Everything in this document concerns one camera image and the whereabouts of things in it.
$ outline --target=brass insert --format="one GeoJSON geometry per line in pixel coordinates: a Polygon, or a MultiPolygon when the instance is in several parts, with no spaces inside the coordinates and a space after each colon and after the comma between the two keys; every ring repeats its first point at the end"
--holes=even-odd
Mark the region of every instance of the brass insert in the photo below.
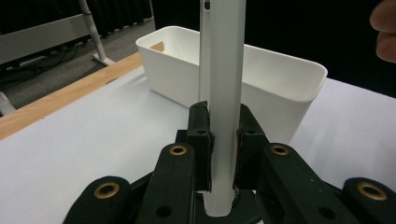
{"type": "Polygon", "coordinates": [[[174,147],[171,147],[169,152],[174,156],[181,156],[187,152],[187,149],[183,146],[174,146],[174,147]]]}
{"type": "Polygon", "coordinates": [[[107,182],[97,187],[93,195],[98,199],[113,197],[120,189],[120,185],[114,182],[107,182]]]}
{"type": "Polygon", "coordinates": [[[358,190],[362,195],[373,200],[385,201],[388,198],[384,190],[371,183],[360,182],[358,184],[358,190]]]}
{"type": "Polygon", "coordinates": [[[289,150],[282,146],[273,146],[271,147],[271,151],[279,156],[286,156],[289,154],[289,150]]]}

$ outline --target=floor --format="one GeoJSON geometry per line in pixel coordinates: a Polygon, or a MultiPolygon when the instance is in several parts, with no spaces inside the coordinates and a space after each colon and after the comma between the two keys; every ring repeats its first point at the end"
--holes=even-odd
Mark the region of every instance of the floor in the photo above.
{"type": "MultiPolygon", "coordinates": [[[[136,53],[135,41],[154,30],[154,19],[150,19],[141,25],[126,27],[107,38],[102,38],[107,58],[117,62],[136,53]]],[[[15,108],[21,108],[104,68],[92,58],[95,52],[94,44],[89,41],[86,44],[79,44],[74,48],[37,60],[23,66],[28,67],[23,72],[9,77],[2,76],[0,91],[6,95],[15,108]],[[44,72],[37,71],[42,67],[46,68],[44,72]]]]}

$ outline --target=black curtain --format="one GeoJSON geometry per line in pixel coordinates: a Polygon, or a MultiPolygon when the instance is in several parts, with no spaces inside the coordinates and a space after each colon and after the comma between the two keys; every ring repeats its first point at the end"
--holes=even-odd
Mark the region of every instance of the black curtain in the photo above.
{"type": "MultiPolygon", "coordinates": [[[[149,0],[87,0],[99,35],[151,18],[149,0]]],[[[2,35],[81,13],[78,0],[0,0],[2,35]]]]}
{"type": "MultiPolygon", "coordinates": [[[[199,30],[200,0],[152,0],[156,28],[199,30]]],[[[247,0],[245,42],[323,64],[328,77],[396,97],[396,64],[375,55],[380,0],[247,0]]]]}

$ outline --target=white tube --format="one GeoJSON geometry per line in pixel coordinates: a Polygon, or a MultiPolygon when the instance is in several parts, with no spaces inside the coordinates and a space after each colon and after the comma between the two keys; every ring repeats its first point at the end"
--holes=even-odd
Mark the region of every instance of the white tube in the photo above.
{"type": "Polygon", "coordinates": [[[210,106],[210,0],[201,0],[201,29],[199,54],[199,102],[207,101],[210,106]]]}
{"type": "Polygon", "coordinates": [[[14,112],[16,109],[8,100],[8,98],[0,91],[0,114],[3,116],[14,112]]]}
{"type": "Polygon", "coordinates": [[[98,51],[99,59],[101,61],[106,60],[105,50],[103,49],[102,42],[100,41],[100,37],[98,31],[96,30],[95,22],[93,21],[92,14],[90,9],[88,8],[86,0],[78,0],[79,5],[82,10],[82,15],[85,21],[85,25],[87,26],[88,32],[90,32],[93,43],[96,46],[96,50],[98,51]]]}
{"type": "Polygon", "coordinates": [[[210,129],[215,135],[212,191],[204,193],[209,216],[227,216],[233,204],[236,130],[242,86],[246,0],[212,0],[210,8],[210,129]]]}

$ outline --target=white storage box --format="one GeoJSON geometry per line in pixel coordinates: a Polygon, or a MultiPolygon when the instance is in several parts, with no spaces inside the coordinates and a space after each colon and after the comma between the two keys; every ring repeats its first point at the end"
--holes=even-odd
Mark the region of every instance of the white storage box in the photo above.
{"type": "MultiPolygon", "coordinates": [[[[176,26],[138,39],[150,88],[184,106],[197,103],[199,43],[199,32],[176,26]]],[[[318,63],[245,45],[242,103],[270,142],[287,144],[326,76],[318,63]]]]}

